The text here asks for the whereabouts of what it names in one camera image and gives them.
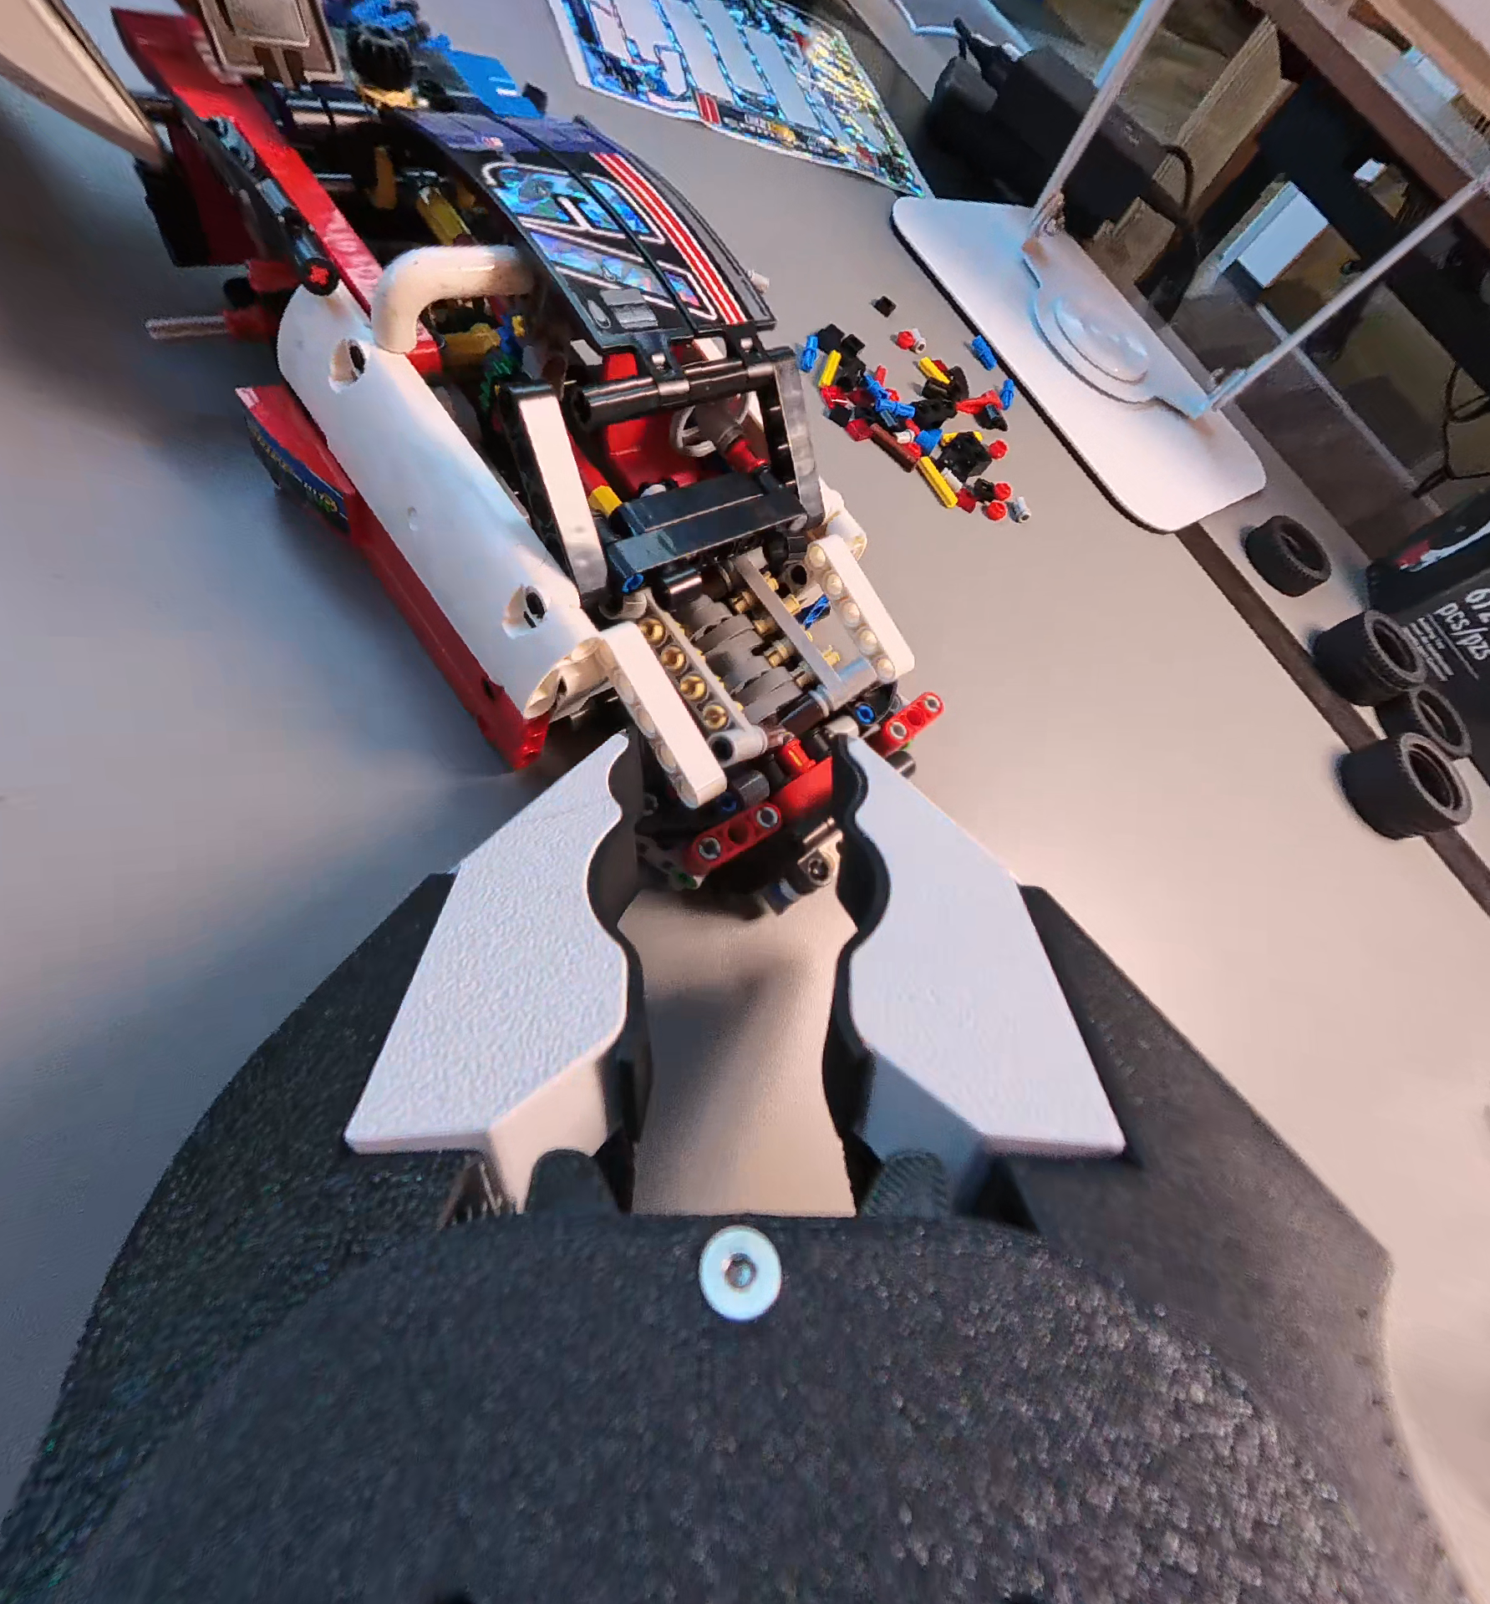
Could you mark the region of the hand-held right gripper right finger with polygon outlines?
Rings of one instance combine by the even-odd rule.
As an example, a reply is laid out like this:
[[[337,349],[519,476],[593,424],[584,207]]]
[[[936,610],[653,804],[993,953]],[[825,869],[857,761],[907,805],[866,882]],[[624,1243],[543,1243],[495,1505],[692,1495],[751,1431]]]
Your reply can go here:
[[[938,1162],[972,1214],[998,1160],[1115,1160],[1127,1138],[1015,874],[864,740],[833,757],[840,951],[825,1100],[857,1208]]]

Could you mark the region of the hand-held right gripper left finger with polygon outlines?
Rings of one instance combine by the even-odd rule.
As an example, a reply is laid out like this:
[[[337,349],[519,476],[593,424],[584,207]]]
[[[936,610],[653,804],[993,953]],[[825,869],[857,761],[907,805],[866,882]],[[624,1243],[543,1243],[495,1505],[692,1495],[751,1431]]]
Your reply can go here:
[[[459,864],[346,1128],[353,1154],[476,1154],[516,1205],[545,1155],[583,1154],[632,1203],[653,1052],[620,925],[643,780],[612,735]]]

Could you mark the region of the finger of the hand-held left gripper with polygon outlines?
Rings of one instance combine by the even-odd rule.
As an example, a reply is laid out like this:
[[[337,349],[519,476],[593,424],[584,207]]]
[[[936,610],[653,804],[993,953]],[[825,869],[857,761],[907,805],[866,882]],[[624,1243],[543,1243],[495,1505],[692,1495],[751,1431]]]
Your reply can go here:
[[[274,66],[272,2],[198,2],[196,8],[224,73],[268,76]]]
[[[323,2],[277,2],[275,42],[287,83],[342,83],[337,42]]]

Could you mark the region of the lego race car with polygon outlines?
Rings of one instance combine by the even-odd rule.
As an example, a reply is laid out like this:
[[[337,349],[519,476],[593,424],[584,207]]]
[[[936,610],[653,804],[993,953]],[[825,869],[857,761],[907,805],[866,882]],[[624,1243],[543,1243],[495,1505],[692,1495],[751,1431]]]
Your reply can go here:
[[[514,769],[619,721],[639,858],[782,912],[835,884],[833,757],[936,697],[816,464],[766,282],[648,162],[416,4],[325,4],[342,83],[224,73],[196,4],[114,11],[159,93],[181,267],[231,267],[239,400]]]

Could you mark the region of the pile of colourful lego pieces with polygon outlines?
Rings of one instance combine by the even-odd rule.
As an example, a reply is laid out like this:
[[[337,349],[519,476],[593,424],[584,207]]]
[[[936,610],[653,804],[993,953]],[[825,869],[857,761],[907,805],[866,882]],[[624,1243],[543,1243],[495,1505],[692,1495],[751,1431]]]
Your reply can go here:
[[[1032,512],[1010,474],[1015,382],[988,388],[929,351],[921,330],[893,334],[900,370],[871,363],[866,342],[826,325],[804,337],[797,366],[814,383],[826,421],[926,484],[945,509],[1025,524]]]

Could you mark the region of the black lego tyre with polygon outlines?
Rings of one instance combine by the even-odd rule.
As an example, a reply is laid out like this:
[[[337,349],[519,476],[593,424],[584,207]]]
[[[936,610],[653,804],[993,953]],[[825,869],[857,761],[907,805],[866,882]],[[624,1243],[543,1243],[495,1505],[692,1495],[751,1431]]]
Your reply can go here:
[[[1412,635],[1377,610],[1365,610],[1319,632],[1312,658],[1329,687],[1360,708],[1377,708],[1410,696],[1429,678],[1427,661]]]
[[[1273,591],[1298,599],[1334,575],[1331,553],[1316,533],[1288,515],[1271,515],[1242,538],[1252,570]]]
[[[1436,745],[1453,762],[1474,756],[1468,725],[1456,704],[1437,685],[1417,685],[1377,706],[1376,716],[1388,737],[1417,735]]]
[[[1456,762],[1419,733],[1388,735],[1345,754],[1338,778],[1358,817],[1388,840],[1453,833],[1474,814]]]

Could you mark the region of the holographic sticker sheet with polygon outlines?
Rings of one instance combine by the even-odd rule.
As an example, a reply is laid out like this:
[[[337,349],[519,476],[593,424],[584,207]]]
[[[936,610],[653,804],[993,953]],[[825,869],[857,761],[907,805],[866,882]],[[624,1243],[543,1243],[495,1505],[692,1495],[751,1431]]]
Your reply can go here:
[[[553,2],[581,86],[756,148],[928,196],[852,45],[778,2]]]

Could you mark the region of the white book stand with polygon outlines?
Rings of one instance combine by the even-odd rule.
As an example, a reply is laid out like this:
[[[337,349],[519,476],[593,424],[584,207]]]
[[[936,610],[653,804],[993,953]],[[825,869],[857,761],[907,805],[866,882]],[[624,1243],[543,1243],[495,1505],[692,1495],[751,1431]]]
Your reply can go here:
[[[1029,207],[898,200],[893,225],[983,334],[995,356],[1108,500],[1154,533],[1180,533],[1250,509],[1269,474],[1257,431],[1237,404],[1412,263],[1465,208],[1490,195],[1490,133],[1415,111],[1417,133],[1446,145],[1458,181],[1395,244],[1360,251],[1362,267],[1295,332],[1247,366],[1207,380],[1171,330],[1116,284],[1068,224],[1077,172],[1173,6],[1139,4],[1089,83],[1092,102]]]

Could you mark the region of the black power adapter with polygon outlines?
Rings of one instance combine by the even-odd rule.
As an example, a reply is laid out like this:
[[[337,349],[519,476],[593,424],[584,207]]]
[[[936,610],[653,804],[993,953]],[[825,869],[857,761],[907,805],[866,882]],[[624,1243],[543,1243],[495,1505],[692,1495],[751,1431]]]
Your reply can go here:
[[[1050,47],[1012,56],[979,35],[962,33],[959,54],[943,69],[924,116],[933,145],[955,157],[998,196],[1032,207],[1096,97],[1092,83]],[[1158,179],[1175,159],[1185,193],[1177,198]],[[1065,184],[1070,234],[1087,243],[1120,222],[1137,203],[1178,232],[1194,231],[1192,160],[1168,148],[1122,109],[1106,114]]]

